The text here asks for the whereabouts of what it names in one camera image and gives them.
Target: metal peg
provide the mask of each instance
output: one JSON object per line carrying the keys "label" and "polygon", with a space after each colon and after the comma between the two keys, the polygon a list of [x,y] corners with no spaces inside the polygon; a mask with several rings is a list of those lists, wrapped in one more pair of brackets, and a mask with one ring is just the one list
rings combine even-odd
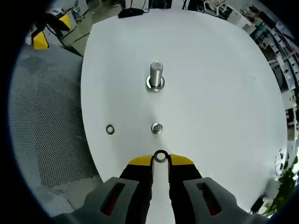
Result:
{"label": "metal peg", "polygon": [[163,65],[160,62],[153,62],[150,65],[150,75],[146,79],[146,86],[151,91],[160,91],[164,87],[164,78],[162,77]]}
{"label": "metal peg", "polygon": [[151,126],[151,131],[154,133],[154,134],[159,134],[162,132],[162,129],[163,129],[163,126],[159,123],[154,123],[152,126]]}

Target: perforated metal mesh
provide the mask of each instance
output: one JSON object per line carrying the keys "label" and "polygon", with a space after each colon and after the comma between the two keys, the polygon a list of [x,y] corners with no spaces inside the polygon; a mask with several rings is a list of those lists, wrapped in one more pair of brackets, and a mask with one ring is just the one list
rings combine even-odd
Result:
{"label": "perforated metal mesh", "polygon": [[9,126],[20,170],[51,215],[71,212],[101,182],[80,108],[82,58],[51,46],[24,46],[9,94]]}

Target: white table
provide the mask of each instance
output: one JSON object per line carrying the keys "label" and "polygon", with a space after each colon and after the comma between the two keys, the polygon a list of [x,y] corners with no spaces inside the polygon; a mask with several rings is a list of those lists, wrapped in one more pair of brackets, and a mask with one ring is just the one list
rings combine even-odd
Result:
{"label": "white table", "polygon": [[[158,93],[145,85],[155,60],[164,66]],[[197,12],[156,9],[94,24],[81,104],[103,181],[119,176],[131,159],[164,149],[193,160],[247,210],[287,144],[279,86],[259,47],[233,24]],[[155,122],[163,125],[157,135]],[[155,164],[147,223],[174,223],[166,163]]]}

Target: white shelf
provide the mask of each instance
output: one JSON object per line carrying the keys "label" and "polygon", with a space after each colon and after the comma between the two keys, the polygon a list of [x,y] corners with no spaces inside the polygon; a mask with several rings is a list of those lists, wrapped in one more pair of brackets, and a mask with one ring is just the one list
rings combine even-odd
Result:
{"label": "white shelf", "polygon": [[292,71],[291,71],[291,68],[290,68],[290,65],[289,63],[284,63],[282,61],[282,59],[280,60],[277,60],[278,61],[278,64],[280,66],[280,69],[285,77],[285,80],[286,80],[286,83],[288,85],[288,89],[289,90],[293,90],[296,88],[295,86],[295,80],[293,78],[293,75],[292,75]]}
{"label": "white shelf", "polygon": [[[293,55],[293,58],[295,58],[296,62],[299,62],[299,58],[297,57],[296,53]],[[297,82],[299,82],[299,72],[297,74],[295,74]]]}
{"label": "white shelf", "polygon": [[294,95],[291,90],[282,92],[281,96],[285,106],[285,110],[290,110],[297,106],[296,99],[294,99]]}
{"label": "white shelf", "polygon": [[294,113],[294,135],[295,135],[294,139],[295,139],[295,144],[296,144],[296,140],[298,138],[296,107],[293,107],[293,113]]}
{"label": "white shelf", "polygon": [[298,78],[299,78],[299,66],[297,64],[297,61],[294,59],[294,57],[290,57],[288,58],[288,61],[290,63],[291,69],[296,77],[296,81],[298,82]]}
{"label": "white shelf", "polygon": [[275,41],[278,43],[279,47],[281,48],[280,50],[284,53],[285,56],[288,55],[290,52],[287,49],[283,40],[280,38],[279,34],[273,29],[269,29],[269,31],[272,34],[273,39],[275,39]]}

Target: metal washer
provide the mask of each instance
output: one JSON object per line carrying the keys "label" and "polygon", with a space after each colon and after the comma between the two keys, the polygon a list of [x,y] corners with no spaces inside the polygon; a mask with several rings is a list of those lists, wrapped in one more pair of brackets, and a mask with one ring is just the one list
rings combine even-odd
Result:
{"label": "metal washer", "polygon": [[161,77],[161,83],[160,83],[160,85],[159,86],[152,86],[151,84],[150,84],[150,76],[148,76],[147,78],[146,78],[146,87],[149,89],[149,90],[151,90],[151,91],[154,91],[154,92],[159,92],[161,89],[163,89],[163,87],[164,87],[164,85],[165,85],[165,80],[164,80],[164,78],[163,77]]}
{"label": "metal washer", "polygon": [[[162,159],[162,160],[160,160],[160,159],[158,159],[158,154],[159,153],[163,153],[164,155],[165,155],[165,158],[164,159]],[[165,162],[166,160],[168,160],[168,153],[166,152],[166,151],[164,151],[164,150],[158,150],[158,151],[156,151],[155,152],[155,154],[154,154],[154,159],[155,159],[155,161],[156,162],[159,162],[159,163],[163,163],[163,162]]]}
{"label": "metal washer", "polygon": [[113,125],[107,125],[106,132],[107,132],[107,134],[110,134],[110,135],[113,134],[115,132],[114,126]]}

